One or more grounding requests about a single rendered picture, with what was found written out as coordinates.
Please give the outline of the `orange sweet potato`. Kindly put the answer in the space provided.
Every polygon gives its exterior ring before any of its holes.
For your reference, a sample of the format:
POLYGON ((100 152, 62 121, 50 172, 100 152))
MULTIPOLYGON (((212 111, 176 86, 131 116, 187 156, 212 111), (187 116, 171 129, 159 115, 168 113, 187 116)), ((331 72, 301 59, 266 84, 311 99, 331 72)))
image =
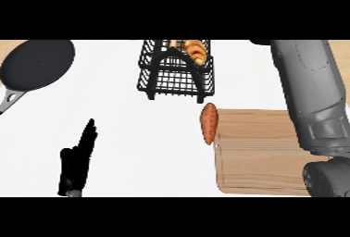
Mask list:
POLYGON ((218 113, 212 103, 207 103, 199 116, 201 130, 205 144, 211 144, 214 140, 218 122, 218 113))

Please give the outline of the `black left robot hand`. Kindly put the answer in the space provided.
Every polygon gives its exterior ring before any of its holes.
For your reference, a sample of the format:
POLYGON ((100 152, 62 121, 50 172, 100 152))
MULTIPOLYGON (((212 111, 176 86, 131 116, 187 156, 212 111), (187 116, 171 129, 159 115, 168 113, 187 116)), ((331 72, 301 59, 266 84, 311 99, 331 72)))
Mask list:
POLYGON ((59 181, 59 196, 66 196, 66 192, 83 190, 87 180, 88 163, 97 138, 97 128, 94 119, 90 119, 83 129, 78 144, 72 148, 60 151, 62 173, 59 181))

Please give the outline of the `golden croissant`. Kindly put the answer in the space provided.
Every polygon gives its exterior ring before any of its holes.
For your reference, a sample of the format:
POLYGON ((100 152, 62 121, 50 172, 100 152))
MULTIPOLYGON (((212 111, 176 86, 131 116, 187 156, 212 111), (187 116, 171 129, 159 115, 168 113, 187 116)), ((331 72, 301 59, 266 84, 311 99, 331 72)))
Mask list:
POLYGON ((204 66, 207 63, 208 54, 202 42, 199 40, 187 40, 184 42, 184 50, 193 60, 193 63, 198 66, 204 66))

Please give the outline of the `black frying pan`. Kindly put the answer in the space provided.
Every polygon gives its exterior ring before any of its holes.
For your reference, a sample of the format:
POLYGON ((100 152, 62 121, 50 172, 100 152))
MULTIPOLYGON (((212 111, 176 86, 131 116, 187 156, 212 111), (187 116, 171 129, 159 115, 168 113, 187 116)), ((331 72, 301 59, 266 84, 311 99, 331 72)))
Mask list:
POLYGON ((69 40, 28 40, 16 46, 0 66, 0 81, 6 87, 0 115, 26 92, 62 78, 74 57, 75 47, 69 40))

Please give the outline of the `wooden cutting board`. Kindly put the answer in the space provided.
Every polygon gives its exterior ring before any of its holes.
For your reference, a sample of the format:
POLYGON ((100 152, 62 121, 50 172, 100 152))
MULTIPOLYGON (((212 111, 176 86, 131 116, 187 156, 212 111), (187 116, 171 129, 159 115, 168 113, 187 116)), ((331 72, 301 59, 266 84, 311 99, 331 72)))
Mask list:
POLYGON ((283 110, 221 109, 212 148, 223 193, 307 195, 304 164, 328 158, 300 148, 283 110))

